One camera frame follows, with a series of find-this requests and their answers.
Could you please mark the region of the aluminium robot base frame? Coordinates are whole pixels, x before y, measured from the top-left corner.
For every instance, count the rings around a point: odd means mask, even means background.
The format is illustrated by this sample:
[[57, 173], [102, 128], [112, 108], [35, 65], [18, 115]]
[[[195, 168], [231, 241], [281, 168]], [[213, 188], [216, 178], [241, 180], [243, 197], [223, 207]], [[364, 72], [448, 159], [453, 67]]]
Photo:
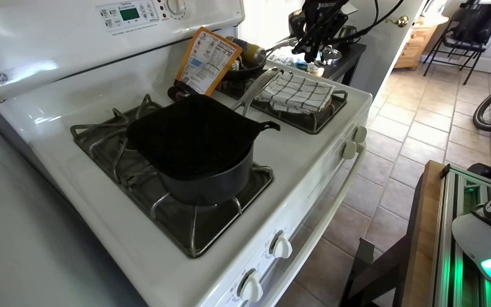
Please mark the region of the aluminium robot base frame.
[[441, 171], [438, 258], [432, 307], [491, 307], [491, 282], [461, 253], [451, 222], [491, 200], [491, 168], [473, 164]]

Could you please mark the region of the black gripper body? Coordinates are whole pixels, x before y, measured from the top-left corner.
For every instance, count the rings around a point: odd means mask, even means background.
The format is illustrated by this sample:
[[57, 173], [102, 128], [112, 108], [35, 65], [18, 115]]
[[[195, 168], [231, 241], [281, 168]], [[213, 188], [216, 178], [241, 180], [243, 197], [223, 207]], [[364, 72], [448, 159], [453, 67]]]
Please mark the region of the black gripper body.
[[328, 26], [337, 23], [344, 24], [347, 16], [342, 12], [342, 7], [345, 4], [347, 0], [305, 0], [301, 6], [305, 29], [310, 31], [322, 23], [327, 23]]

